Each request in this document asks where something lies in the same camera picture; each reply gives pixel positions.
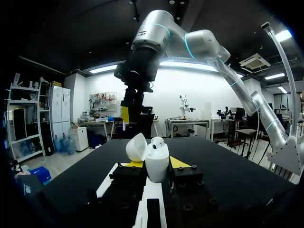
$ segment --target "water bottle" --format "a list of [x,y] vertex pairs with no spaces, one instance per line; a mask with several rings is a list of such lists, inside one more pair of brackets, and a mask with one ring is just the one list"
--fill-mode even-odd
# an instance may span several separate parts
[[76,154],[75,142],[70,136],[68,136],[68,153],[69,154]]
[[29,148],[24,142],[20,145],[20,152],[23,156],[29,155]]
[[67,143],[67,138],[65,137],[65,134],[63,133],[62,139],[60,140],[60,151],[61,152],[67,151],[66,143]]
[[57,135],[55,134],[55,139],[54,139],[54,146],[55,146],[55,151],[56,152],[60,152],[60,141],[59,139],[57,138]]

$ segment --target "white wall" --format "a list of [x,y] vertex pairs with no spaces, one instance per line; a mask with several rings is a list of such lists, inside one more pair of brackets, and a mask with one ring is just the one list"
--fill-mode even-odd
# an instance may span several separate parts
[[[275,97],[275,109],[280,109],[280,102],[281,102],[281,95],[274,95]],[[289,110],[291,111],[293,108],[293,103],[291,100],[291,94],[282,94],[282,105],[284,105],[286,108],[289,107]],[[299,113],[301,112],[301,98],[300,95],[296,95],[296,104],[295,104],[295,113],[296,118],[299,118]]]
[[[225,79],[216,73],[198,72],[183,69],[162,69],[153,82],[153,93],[145,93],[144,106],[153,106],[153,112],[159,116],[157,129],[159,134],[165,135],[164,121],[169,117],[180,114],[180,95],[185,94],[190,107],[197,108],[193,113],[187,113],[189,118],[198,118],[204,102],[211,102],[212,117],[216,117],[217,110],[224,110],[225,106],[242,107]],[[104,73],[86,78],[85,109],[89,109],[89,95],[100,92],[117,92],[117,112],[107,112],[106,115],[120,114],[120,101],[124,97],[126,86],[114,73]]]
[[272,103],[273,110],[275,109],[275,97],[273,93],[262,89],[262,95],[268,103]]
[[85,103],[89,100],[86,99],[85,89],[86,89],[86,78],[76,74],[74,96],[73,96],[73,120],[77,122],[77,118],[80,117],[82,111],[85,109]]
[[71,90],[70,120],[72,122],[77,122],[77,118],[80,117],[85,109],[85,79],[85,77],[79,74],[73,74],[65,78],[64,88]]
[[76,74],[70,75],[65,78],[65,82],[63,84],[64,88],[71,90],[71,96],[70,96],[70,120],[71,121],[73,121],[73,108],[74,108],[73,97],[74,97],[75,79],[76,79]]
[[248,79],[248,80],[244,81],[244,84],[245,84],[246,89],[249,92],[249,95],[251,95],[255,91],[260,93],[260,94],[262,93],[261,84],[260,84],[259,81],[251,78],[251,79]]

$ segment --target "ceiling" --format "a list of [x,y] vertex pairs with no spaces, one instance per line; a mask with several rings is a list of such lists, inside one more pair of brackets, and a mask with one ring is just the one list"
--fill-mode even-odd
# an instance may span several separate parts
[[[272,94],[280,94],[281,90],[278,88],[278,86],[282,86],[288,93],[290,93],[290,86],[289,83],[281,83],[281,84],[275,84],[265,87],[264,89],[268,92],[271,92]],[[300,93],[304,91],[304,81],[296,81],[295,82],[295,90],[297,93]]]
[[[255,78],[261,81],[262,87],[287,81],[286,76],[264,79],[285,70],[275,45],[260,26],[268,21],[275,32],[286,27],[260,1],[184,0],[183,5],[180,1],[169,4],[168,0],[137,0],[138,21],[132,18],[135,9],[129,0],[54,0],[43,5],[39,2],[40,11],[35,11],[34,15],[33,6],[27,2],[29,9],[26,13],[22,9],[20,12],[30,15],[31,21],[26,21],[25,17],[20,20],[31,26],[24,29],[17,54],[65,73],[125,60],[144,18],[152,10],[163,9],[174,18],[180,17],[176,22],[186,31],[211,30],[231,53],[228,60],[231,67],[246,75],[243,79]],[[295,40],[290,38],[281,44],[290,60],[295,81],[303,80],[303,57]],[[255,53],[271,66],[252,74],[240,69],[239,61]]]

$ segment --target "blue box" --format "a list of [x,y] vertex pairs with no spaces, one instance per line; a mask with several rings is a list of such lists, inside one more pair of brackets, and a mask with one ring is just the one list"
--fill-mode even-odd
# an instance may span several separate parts
[[37,175],[38,180],[43,185],[46,185],[51,181],[51,175],[49,174],[48,169],[44,168],[43,166],[30,170],[29,172],[32,175]]

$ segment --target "air conditioner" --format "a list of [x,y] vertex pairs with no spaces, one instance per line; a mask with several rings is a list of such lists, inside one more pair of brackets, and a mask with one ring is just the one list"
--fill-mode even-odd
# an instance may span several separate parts
[[263,66],[270,66],[270,63],[263,59],[258,53],[240,61],[239,64],[241,67],[247,67],[251,70],[261,68]]

